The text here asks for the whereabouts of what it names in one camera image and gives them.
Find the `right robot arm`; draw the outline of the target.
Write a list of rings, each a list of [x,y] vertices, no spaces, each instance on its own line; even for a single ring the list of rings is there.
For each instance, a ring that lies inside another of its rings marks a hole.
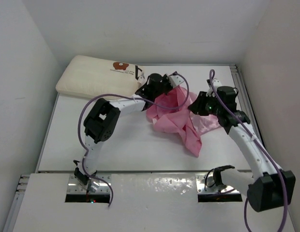
[[[195,115],[218,118],[219,125],[236,143],[248,162],[253,176],[246,177],[232,165],[213,170],[214,185],[232,186],[245,195],[256,212],[288,206],[291,203],[296,177],[284,171],[255,137],[248,116],[237,109],[235,87],[218,87],[216,92],[201,91],[188,107]]]

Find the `cream pillow with bear print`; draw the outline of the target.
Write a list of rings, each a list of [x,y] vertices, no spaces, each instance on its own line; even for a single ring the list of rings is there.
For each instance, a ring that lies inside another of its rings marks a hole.
[[[145,83],[142,66],[77,55],[57,82],[56,91],[87,99],[107,93],[130,97]]]

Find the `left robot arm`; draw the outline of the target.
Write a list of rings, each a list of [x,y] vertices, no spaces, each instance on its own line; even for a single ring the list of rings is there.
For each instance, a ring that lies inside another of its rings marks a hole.
[[[110,94],[110,96],[120,99],[108,101],[104,98],[107,94],[103,94],[93,99],[95,104],[83,122],[86,143],[83,143],[81,139],[83,115],[80,115],[78,121],[78,138],[86,153],[81,161],[74,160],[76,164],[74,175],[82,185],[87,186],[90,176],[96,173],[98,152],[95,150],[100,150],[103,142],[111,137],[118,119],[132,112],[148,109],[158,96],[167,94],[180,83],[182,81],[177,77],[153,73],[148,76],[146,83],[130,97]]]

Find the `pink pillowcase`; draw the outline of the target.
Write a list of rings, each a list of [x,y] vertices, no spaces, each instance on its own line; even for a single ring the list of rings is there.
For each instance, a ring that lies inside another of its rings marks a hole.
[[[146,117],[153,123],[155,131],[178,134],[184,147],[197,158],[202,148],[201,136],[220,128],[217,117],[199,116],[190,112],[187,107],[197,99],[197,95],[183,87],[177,87],[168,94],[160,95],[155,99],[155,103],[168,108],[177,107],[186,97],[188,97],[187,102],[180,109],[169,110],[152,105],[146,110]]]

